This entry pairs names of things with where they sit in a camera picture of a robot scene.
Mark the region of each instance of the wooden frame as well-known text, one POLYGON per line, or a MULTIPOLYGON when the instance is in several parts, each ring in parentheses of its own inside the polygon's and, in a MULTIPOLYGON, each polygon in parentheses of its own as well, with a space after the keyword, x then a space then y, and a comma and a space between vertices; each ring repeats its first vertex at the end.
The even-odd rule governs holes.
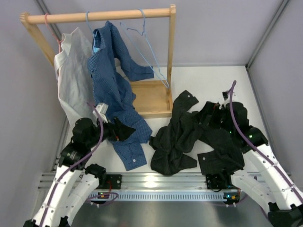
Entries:
MULTIPOLYGON (((169 17, 169 49, 167 63, 167 81, 169 83, 169 89, 165 88, 159 80, 131 82, 132 90, 137 95, 134 106, 138 113, 145 118, 171 117, 173 102, 170 82, 175 38, 176 5, 171 4, 170 8, 166 9, 144 9, 143 12, 146 18, 169 17)), ((91 12, 88 14, 89 21, 136 19, 142 17, 142 13, 139 10, 91 12)), ((37 24, 45 23, 45 16, 31 16, 28 13, 21 13, 20 21, 53 66, 55 53, 37 26, 37 24)), ((47 22, 86 22, 86 13, 48 15, 47 22)))

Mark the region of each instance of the metal bar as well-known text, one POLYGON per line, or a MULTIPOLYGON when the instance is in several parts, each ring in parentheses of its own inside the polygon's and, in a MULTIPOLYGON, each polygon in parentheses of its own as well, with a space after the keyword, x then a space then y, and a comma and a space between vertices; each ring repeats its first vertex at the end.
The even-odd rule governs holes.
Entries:
POLYGON ((254 80, 253 80, 252 76, 250 75, 250 69, 248 67, 246 67, 246 71, 247 71, 248 78, 250 80, 250 85, 251 85, 252 91, 254 93, 256 102, 257 102, 257 106, 258 106, 258 109, 259 109, 259 112, 260 112, 260 115, 261 115, 262 122, 264 124, 264 128, 265 128, 268 140, 270 142, 270 146, 273 150, 273 153, 276 155, 276 153, 275 153, 276 146, 275 146, 274 139, 273 139, 272 134, 271 134, 270 129, 269 129, 269 124, 268 124, 268 121, 267 121, 265 113, 264 113, 264 108, 262 107, 262 104, 261 104, 261 99, 260 99, 260 97, 257 93, 257 88, 255 86, 255 83, 254 83, 254 80))
MULTIPOLYGON (((93 192, 89 199, 100 195, 99 192, 93 192)), ((110 195, 105 199, 101 197, 91 201, 112 200, 115 195, 110 195)), ((119 192, 116 201, 226 201, 223 192, 119 192)))
MULTIPOLYGON (((34 2, 36 3, 37 7, 39 8, 39 10, 42 14, 46 14, 46 13, 51 14, 43 0, 34 0, 34 2)), ((62 33, 60 32, 58 26, 56 24, 49 24, 49 26, 50 26, 52 32, 54 33, 54 35, 59 40, 61 40, 62 33)), ((56 165, 57 156, 61 153, 61 151, 65 145, 66 136, 67 136, 67 132, 68 132, 68 126, 69 126, 68 120, 67 120, 67 117, 65 116, 64 120, 63 120, 61 133, 60 133, 60 140, 58 142, 57 149, 56 149, 57 155, 54 157, 52 169, 54 169, 54 167, 56 165)))
MULTIPOLYGON (((213 192, 207 189, 206 178, 201 173, 178 173, 167 177, 156 173, 119 173, 122 175, 121 190, 119 192, 213 192)), ((260 173, 249 173, 264 182, 260 173)), ((39 190, 48 190, 51 187, 55 173, 42 175, 39 190)))
MULTIPOLYGON (((34 2, 38 6, 38 8, 40 9, 42 14, 44 14, 44 15, 46 13, 51 14, 43 0, 34 0, 34 2)), ((60 32, 58 26, 56 24, 49 24, 49 26, 50 26, 51 30, 53 31, 53 33, 55 34, 55 36, 59 40, 61 40, 61 34, 62 33, 60 32)))
POLYGON ((260 52, 261 48, 263 47, 265 41, 267 40, 269 34, 271 33, 273 27, 276 25, 277 21, 280 19, 282 13, 284 12, 284 9, 288 5, 288 3, 291 0, 283 0, 281 5, 279 6, 278 10, 276 11, 274 17, 272 18, 271 22, 269 23, 265 33, 263 34, 259 44, 257 45, 255 51, 253 52, 252 56, 250 57, 246 67, 249 69, 251 65, 253 64, 254 60, 256 59, 256 56, 260 52))

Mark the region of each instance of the white wall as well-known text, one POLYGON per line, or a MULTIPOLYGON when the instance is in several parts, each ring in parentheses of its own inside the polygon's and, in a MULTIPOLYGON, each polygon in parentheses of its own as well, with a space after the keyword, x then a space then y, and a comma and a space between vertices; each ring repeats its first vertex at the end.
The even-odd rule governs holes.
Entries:
POLYGON ((21 12, 39 14, 38 8, 32 0, 1 3, 0 225, 20 227, 30 218, 41 173, 50 170, 64 114, 54 70, 19 21, 21 12))
MULTIPOLYGON (((175 3, 175 65, 245 65, 281 0, 45 0, 45 3, 52 14, 167 8, 175 3)), ((125 23, 142 29, 142 20, 126 20, 125 23)), ((102 27, 103 24, 91 23, 93 28, 102 27)), ((89 40, 92 39, 85 23, 59 24, 64 33, 73 31, 77 26, 89 40)), ((147 19, 146 28, 159 62, 166 64, 168 19, 147 19)), ((152 60, 144 39, 136 33, 132 34, 148 59, 152 60)), ((133 58, 143 63, 132 44, 126 42, 126 45, 133 58)))
POLYGON ((303 189, 303 1, 292 0, 251 66, 276 155, 303 189))

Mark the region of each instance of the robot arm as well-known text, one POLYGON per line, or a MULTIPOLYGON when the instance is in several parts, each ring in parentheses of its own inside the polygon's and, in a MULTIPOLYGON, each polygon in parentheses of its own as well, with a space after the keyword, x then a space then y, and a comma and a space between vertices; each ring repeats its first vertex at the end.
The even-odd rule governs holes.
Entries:
POLYGON ((34 218, 25 222, 24 227, 69 227, 91 192, 99 185, 104 185, 106 169, 92 164, 86 168, 81 183, 72 191, 101 139, 124 141, 135 131, 117 118, 114 118, 115 124, 108 122, 104 115, 106 106, 99 104, 96 107, 96 115, 100 115, 104 122, 102 125, 98 121, 97 126, 94 125, 89 118, 81 118, 76 122, 71 141, 61 152, 59 166, 46 199, 34 218))
POLYGON ((221 157, 231 155, 230 159, 232 159, 236 155, 233 156, 229 151, 220 154, 220 149, 224 150, 224 147, 219 147, 217 151, 213 151, 218 152, 218 159, 206 158, 205 154, 200 154, 199 157, 202 172, 208 171, 206 178, 209 179, 209 188, 212 189, 214 185, 218 186, 221 182, 224 182, 226 188, 233 186, 240 188, 265 211, 273 226, 300 226, 303 224, 303 193, 281 167, 262 132, 249 125, 247 109, 242 103, 233 101, 236 98, 233 93, 234 86, 235 82, 228 92, 223 92, 225 99, 223 105, 207 102, 200 113, 197 114, 197 119, 208 130, 225 130, 227 133, 224 135, 227 135, 226 137, 232 140, 232 143, 237 147, 232 152, 239 152, 243 157, 250 160, 261 173, 267 185, 259 183, 249 176, 244 165, 241 167, 241 163, 231 170, 231 162, 228 163, 226 159, 223 160, 221 157), (219 162, 220 167, 222 167, 222 163, 225 166, 220 170, 215 168, 219 162), (212 168, 207 169, 204 167, 205 164, 212 168), (219 176, 223 177, 218 183, 216 178, 219 178, 219 176))

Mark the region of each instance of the wooden rod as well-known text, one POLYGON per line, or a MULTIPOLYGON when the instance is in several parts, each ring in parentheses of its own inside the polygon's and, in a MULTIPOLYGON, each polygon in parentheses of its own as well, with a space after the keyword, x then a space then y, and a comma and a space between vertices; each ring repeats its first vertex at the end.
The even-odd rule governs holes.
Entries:
POLYGON ((53 66, 53 59, 55 57, 55 53, 52 47, 50 46, 50 44, 48 43, 48 41, 40 31, 40 29, 38 28, 38 26, 31 25, 27 22, 28 17, 30 17, 30 14, 21 13, 19 18, 22 24, 24 25, 24 27, 26 28, 26 30, 28 31, 28 33, 32 36, 34 41, 41 49, 42 53, 45 55, 45 57, 48 59, 50 64, 53 66))
POLYGON ((170 110, 172 110, 172 95, 171 95, 171 72, 172 72, 172 58, 174 53, 175 42, 175 25, 176 25, 176 5, 170 5, 170 18, 169 18, 169 51, 167 56, 167 81, 169 89, 167 89, 167 103, 170 110))
MULTIPOLYGON (((171 9, 143 9, 146 18, 152 17, 170 17, 171 9)), ((141 11, 123 10, 123 11, 108 11, 108 12, 91 12, 88 15, 89 21, 98 20, 123 20, 123 19, 138 19, 143 18, 141 11)), ((50 23, 71 23, 71 22, 85 22, 86 13, 72 13, 72 14, 54 14, 47 16, 47 22, 50 23)), ((30 16, 27 17, 29 24, 44 24, 45 16, 30 16)))

